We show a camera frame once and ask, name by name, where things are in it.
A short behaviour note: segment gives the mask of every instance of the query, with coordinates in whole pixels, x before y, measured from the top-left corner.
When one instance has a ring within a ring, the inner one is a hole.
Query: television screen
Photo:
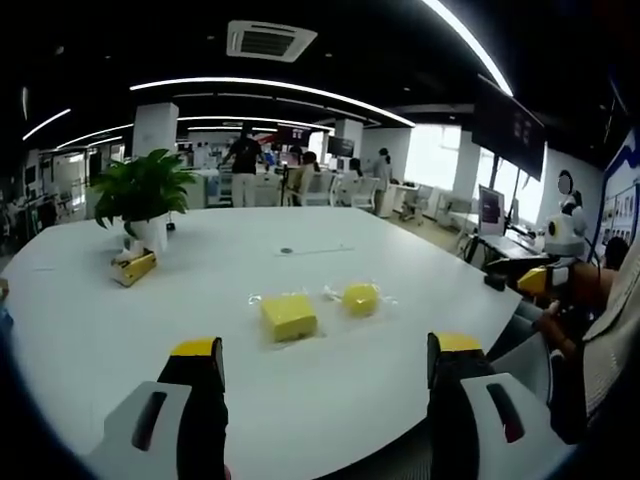
[[[479,81],[472,133],[473,143],[540,180],[546,140],[544,125],[483,77]]]
[[[295,145],[298,147],[309,146],[311,130],[295,127],[278,127],[278,143],[283,145]]]
[[[36,166],[28,167],[24,171],[24,184],[29,185],[36,181]]]
[[[353,157],[355,142],[348,138],[329,137],[327,153],[336,157]]]

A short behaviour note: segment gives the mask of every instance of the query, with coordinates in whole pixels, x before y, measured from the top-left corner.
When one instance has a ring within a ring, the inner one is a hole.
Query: computer monitor
[[[480,185],[478,233],[504,235],[504,195]]]

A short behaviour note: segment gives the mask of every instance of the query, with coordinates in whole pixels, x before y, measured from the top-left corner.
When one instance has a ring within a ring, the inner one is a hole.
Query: white flower pot
[[[159,254],[167,249],[167,216],[159,215],[150,220],[131,222],[131,229],[144,247]]]

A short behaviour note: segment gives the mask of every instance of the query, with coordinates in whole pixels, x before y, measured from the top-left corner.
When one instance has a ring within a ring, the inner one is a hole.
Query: yellow block
[[[376,311],[378,291],[370,283],[350,285],[342,295],[342,304],[354,317],[366,317]]]
[[[265,298],[262,318],[276,342],[313,335],[318,319],[306,295],[283,295]]]
[[[533,268],[518,280],[518,290],[529,295],[542,295],[547,286],[547,269],[545,267]]]
[[[218,337],[199,338],[198,340],[188,340],[182,342],[176,348],[171,350],[172,356],[180,357],[206,357],[212,354],[213,342]]]
[[[438,337],[441,352],[460,352],[482,350],[480,343],[470,335],[463,333],[434,333]]]

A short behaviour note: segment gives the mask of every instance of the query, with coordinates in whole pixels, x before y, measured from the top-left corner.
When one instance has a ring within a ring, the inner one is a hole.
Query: man in black shirt
[[[231,172],[233,181],[231,182],[231,198],[233,206],[254,207],[256,204],[256,161],[264,161],[260,144],[249,138],[250,126],[243,126],[240,138],[231,145],[229,153],[224,157],[224,165],[231,157],[235,157]]]

